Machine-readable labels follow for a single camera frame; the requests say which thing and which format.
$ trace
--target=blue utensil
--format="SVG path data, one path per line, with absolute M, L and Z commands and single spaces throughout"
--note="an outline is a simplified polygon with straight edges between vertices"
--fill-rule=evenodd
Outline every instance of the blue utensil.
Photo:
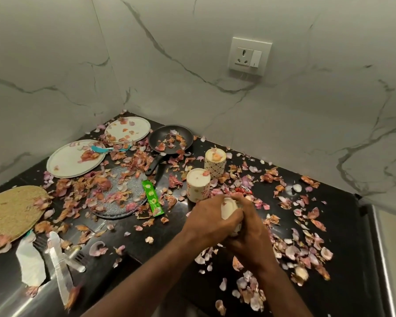
M 97 146 L 92 146 L 91 150 L 94 152 L 98 152 L 98 153 L 107 153 L 110 152 L 111 150 L 113 150 L 114 148 L 100 148 Z M 119 151 L 127 151 L 130 149 L 130 145 L 127 147 L 127 149 L 119 149 Z

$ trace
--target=wall plate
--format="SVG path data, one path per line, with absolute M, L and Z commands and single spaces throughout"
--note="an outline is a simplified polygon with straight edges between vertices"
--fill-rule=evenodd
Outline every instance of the wall plate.
M 228 61 L 229 69 L 263 76 L 266 70 L 267 61 L 271 50 L 271 45 L 272 45 L 271 42 L 248 40 L 239 37 L 233 37 L 232 45 L 230 47 L 229 61 Z M 253 68 L 249 66 L 250 60 L 247 60 L 248 62 L 245 65 L 237 62 L 237 60 L 240 59 L 239 56 L 244 49 L 247 50 L 245 55 L 248 54 L 252 55 L 252 52 L 254 52 L 255 50 L 262 52 L 258 64 L 258 68 Z

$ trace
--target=metal edge trim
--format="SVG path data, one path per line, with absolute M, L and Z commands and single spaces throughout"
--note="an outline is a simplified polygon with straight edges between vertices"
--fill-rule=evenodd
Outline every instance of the metal edge trim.
M 379 219 L 378 215 L 378 210 L 374 207 L 374 205 L 369 205 L 372 211 L 369 211 L 369 217 L 372 218 L 372 225 L 374 226 L 375 231 L 371 231 L 371 236 L 373 239 L 373 242 L 376 242 L 377 247 L 375 249 L 378 249 L 379 254 L 378 257 L 381 260 L 381 273 L 379 273 L 379 280 L 382 283 L 382 287 L 384 287 L 385 293 L 387 298 L 388 307 L 385 307 L 385 309 L 388 310 L 388 317 L 396 317 L 396 308 L 394 305 L 394 298 L 393 298 L 393 291 L 391 288 L 391 278 L 390 278 L 390 273 L 389 273 L 389 267 L 387 263 L 387 258 L 385 254 L 385 245 L 384 245 L 384 235 L 381 227 L 381 222 Z

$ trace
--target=brown round board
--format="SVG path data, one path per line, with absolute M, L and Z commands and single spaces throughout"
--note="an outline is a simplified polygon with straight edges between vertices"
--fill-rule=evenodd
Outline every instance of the brown round board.
M 0 193 L 0 234 L 14 241 L 30 230 L 44 213 L 33 205 L 34 201 L 47 196 L 37 186 L 15 187 Z

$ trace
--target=forearm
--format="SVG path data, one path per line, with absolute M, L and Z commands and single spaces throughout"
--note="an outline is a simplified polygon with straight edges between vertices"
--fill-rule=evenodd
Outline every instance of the forearm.
M 151 316 L 164 296 L 198 255 L 199 246 L 180 233 L 165 248 L 127 277 L 83 317 Z
M 275 317 L 312 317 L 289 277 L 280 267 L 271 272 L 264 269 L 257 279 Z

